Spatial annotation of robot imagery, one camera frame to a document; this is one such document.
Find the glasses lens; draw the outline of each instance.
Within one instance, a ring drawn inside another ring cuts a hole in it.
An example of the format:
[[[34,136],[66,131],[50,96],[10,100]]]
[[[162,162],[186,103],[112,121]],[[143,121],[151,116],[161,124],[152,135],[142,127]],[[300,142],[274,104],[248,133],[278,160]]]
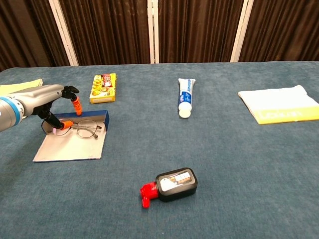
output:
[[[78,123],[78,134],[82,138],[89,138],[92,137],[96,131],[97,124],[95,121],[92,120],[82,120]]]
[[[69,120],[69,119],[59,119],[60,120],[60,122],[66,122],[66,121],[71,121],[71,120]],[[65,135],[69,130],[70,130],[70,128],[71,127],[69,127],[69,128],[66,128],[66,129],[64,129],[64,130],[61,130],[61,129],[53,129],[53,133],[55,134],[55,135]]]

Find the brown curtain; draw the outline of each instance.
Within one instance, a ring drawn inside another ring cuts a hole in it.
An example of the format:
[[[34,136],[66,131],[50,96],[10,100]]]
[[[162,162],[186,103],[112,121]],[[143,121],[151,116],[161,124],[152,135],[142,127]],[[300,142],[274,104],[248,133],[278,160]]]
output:
[[[239,61],[319,60],[319,0],[254,0]]]
[[[79,65],[150,63],[147,0],[60,0]]]
[[[69,65],[49,2],[0,0],[0,70]]]
[[[230,61],[244,0],[159,0],[159,61]]]

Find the yellow box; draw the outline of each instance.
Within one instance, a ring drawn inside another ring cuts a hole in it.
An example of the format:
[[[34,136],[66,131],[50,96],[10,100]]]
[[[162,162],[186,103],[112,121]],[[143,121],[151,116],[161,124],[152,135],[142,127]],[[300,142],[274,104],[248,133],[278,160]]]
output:
[[[115,101],[116,74],[106,73],[95,75],[90,94],[90,103],[103,103]]]

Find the open glasses case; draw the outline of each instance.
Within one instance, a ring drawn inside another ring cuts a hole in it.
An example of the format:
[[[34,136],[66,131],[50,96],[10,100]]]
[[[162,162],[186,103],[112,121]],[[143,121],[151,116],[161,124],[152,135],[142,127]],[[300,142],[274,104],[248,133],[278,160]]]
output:
[[[71,129],[64,135],[55,135],[53,128],[42,123],[46,137],[39,148],[33,162],[72,161],[100,159],[109,125],[108,111],[88,111],[77,116],[76,113],[55,114],[58,119],[69,119],[74,123],[82,120],[92,120],[99,129],[95,131],[98,137],[82,138],[77,129]]]

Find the red cap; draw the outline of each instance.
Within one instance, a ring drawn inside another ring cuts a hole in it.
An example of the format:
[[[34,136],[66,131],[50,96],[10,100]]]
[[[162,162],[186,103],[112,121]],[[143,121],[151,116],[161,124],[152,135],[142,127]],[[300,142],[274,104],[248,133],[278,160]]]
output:
[[[145,184],[141,190],[141,197],[142,197],[142,206],[143,208],[149,208],[150,206],[150,199],[158,198],[158,190],[156,188],[156,183],[148,183]]]

